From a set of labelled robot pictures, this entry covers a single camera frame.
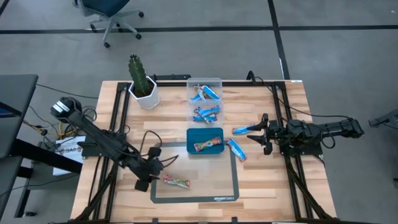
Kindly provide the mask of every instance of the office chair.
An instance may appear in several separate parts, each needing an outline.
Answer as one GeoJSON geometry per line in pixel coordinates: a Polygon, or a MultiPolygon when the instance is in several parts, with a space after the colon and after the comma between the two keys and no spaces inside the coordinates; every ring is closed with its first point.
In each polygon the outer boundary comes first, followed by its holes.
{"type": "Polygon", "coordinates": [[[104,37],[102,38],[104,46],[109,48],[110,45],[107,43],[109,33],[112,30],[113,25],[120,27],[126,27],[136,35],[137,39],[141,39],[141,35],[135,30],[130,24],[123,21],[124,17],[138,13],[139,17],[144,17],[144,13],[140,10],[133,10],[129,12],[119,12],[129,0],[73,0],[73,5],[80,9],[83,16],[91,16],[93,14],[99,15],[99,19],[89,21],[90,28],[93,32],[96,32],[94,23],[109,21],[109,26],[105,30],[104,37]]]}

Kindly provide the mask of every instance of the potted cactus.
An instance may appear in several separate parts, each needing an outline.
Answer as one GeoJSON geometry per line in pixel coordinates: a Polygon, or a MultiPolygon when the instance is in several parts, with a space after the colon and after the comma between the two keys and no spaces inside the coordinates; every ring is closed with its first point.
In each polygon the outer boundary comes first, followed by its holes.
{"type": "Polygon", "coordinates": [[[144,66],[137,55],[131,54],[129,72],[132,78],[129,92],[144,109],[152,109],[159,104],[156,83],[145,74],[144,66]]]}

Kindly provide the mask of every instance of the chair base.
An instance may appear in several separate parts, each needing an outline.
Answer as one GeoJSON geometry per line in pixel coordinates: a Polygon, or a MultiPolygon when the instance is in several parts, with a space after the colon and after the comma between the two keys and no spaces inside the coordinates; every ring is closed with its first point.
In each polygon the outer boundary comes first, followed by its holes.
{"type": "Polygon", "coordinates": [[[131,16],[131,15],[136,14],[136,13],[138,13],[139,17],[141,17],[141,18],[144,17],[144,13],[141,12],[140,10],[133,10],[133,11],[129,11],[129,12],[120,12],[120,13],[116,13],[112,17],[100,16],[99,19],[95,19],[95,20],[89,21],[90,28],[91,28],[91,30],[93,32],[97,32],[96,29],[95,29],[95,26],[94,26],[95,23],[109,21],[109,25],[106,28],[104,36],[102,38],[102,41],[103,41],[104,46],[106,48],[110,47],[110,45],[107,43],[106,39],[108,38],[108,35],[111,32],[111,30],[112,30],[114,25],[116,25],[116,27],[118,27],[120,29],[122,27],[125,27],[125,28],[129,29],[133,34],[136,35],[136,38],[140,40],[141,39],[141,35],[138,33],[138,31],[135,30],[135,28],[133,28],[130,24],[128,24],[127,22],[125,22],[123,20],[124,17],[131,16]]]}

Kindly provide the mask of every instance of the blue plastic tray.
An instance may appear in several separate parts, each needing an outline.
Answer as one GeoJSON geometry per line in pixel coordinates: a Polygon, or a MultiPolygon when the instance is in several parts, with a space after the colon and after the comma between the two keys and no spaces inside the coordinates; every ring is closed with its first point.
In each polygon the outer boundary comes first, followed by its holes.
{"type": "Polygon", "coordinates": [[[224,132],[222,128],[190,128],[187,130],[187,151],[189,154],[219,154],[224,151],[224,132]],[[220,137],[222,143],[196,152],[195,143],[220,137]]]}

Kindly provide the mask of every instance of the black desk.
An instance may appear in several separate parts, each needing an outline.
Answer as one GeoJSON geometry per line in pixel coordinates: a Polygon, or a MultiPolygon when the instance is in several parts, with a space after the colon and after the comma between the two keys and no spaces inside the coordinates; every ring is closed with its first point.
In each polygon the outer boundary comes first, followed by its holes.
{"type": "MultiPolygon", "coordinates": [[[[37,79],[37,75],[0,75],[0,101],[22,113],[20,117],[0,118],[0,195],[7,192],[0,197],[0,219],[16,177],[24,177],[29,182],[32,176],[32,168],[21,166],[23,158],[78,174],[81,171],[81,164],[78,162],[16,139],[37,79]]],[[[29,189],[25,188],[15,217],[23,215],[28,196],[29,189]]]]}

